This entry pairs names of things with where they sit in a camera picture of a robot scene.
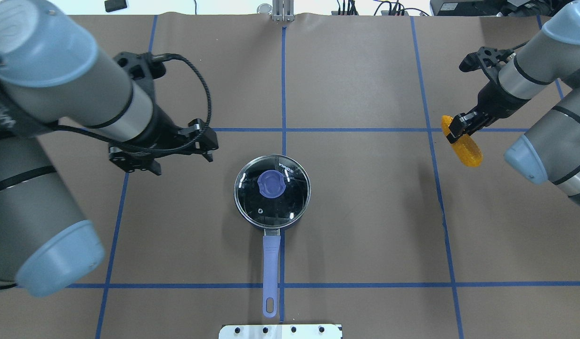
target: pan handle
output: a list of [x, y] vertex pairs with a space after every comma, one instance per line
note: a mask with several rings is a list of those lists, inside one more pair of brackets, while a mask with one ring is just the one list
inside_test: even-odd
[[277, 315], [277, 261], [281, 236], [266, 235], [262, 237], [264, 268], [262, 271], [262, 314], [267, 318]]

